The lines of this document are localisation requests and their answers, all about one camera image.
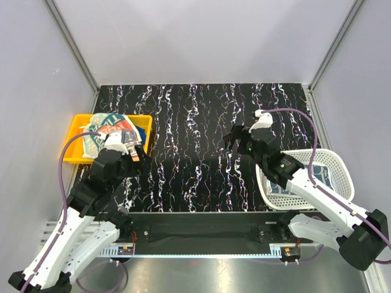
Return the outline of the multicolour rabbit letter towel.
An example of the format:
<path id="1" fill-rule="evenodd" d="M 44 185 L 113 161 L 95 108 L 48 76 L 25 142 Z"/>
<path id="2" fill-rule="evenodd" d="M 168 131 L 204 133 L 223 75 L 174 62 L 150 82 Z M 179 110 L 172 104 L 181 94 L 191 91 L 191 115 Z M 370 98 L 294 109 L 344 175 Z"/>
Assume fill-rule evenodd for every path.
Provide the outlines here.
<path id="1" fill-rule="evenodd" d="M 92 115 L 89 123 L 83 127 L 82 148 L 84 159 L 95 159 L 99 152 L 104 149 L 104 142 L 108 134 L 112 131 L 122 131 L 122 142 L 127 148 L 126 154 L 136 158 L 134 147 L 142 145 L 140 135 L 131 119 L 123 114 L 104 114 L 98 113 Z"/>

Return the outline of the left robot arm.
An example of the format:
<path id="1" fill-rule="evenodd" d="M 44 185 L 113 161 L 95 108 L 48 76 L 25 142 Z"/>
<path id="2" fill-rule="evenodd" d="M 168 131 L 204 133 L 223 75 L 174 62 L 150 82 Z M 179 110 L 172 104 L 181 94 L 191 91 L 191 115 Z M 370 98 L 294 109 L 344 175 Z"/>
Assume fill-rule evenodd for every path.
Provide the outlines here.
<path id="1" fill-rule="evenodd" d="M 23 271 L 11 274 L 8 283 L 20 292 L 70 292 L 84 269 L 110 244 L 132 236 L 131 218 L 110 211 L 82 244 L 77 240 L 110 202 L 125 178 L 146 175 L 151 157 L 136 147 L 138 161 L 129 154 L 107 148 L 100 151 L 65 202 L 55 229 L 40 253 Z"/>

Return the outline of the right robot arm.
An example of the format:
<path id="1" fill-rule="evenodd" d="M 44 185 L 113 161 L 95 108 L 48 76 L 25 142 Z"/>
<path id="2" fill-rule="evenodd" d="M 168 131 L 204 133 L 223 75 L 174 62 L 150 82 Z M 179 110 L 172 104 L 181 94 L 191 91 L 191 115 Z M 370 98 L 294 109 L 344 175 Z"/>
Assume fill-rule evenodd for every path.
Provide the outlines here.
<path id="1" fill-rule="evenodd" d="M 277 227 L 281 240 L 291 242 L 298 237 L 333 248 L 361 271 L 377 262 L 390 245 L 387 216 L 383 212 L 369 212 L 317 180 L 310 167 L 281 151 L 278 138 L 268 128 L 235 125 L 223 140 L 230 150 L 238 142 L 237 152 L 250 156 L 270 182 L 299 195 L 327 217 L 323 222 L 291 213 Z"/>

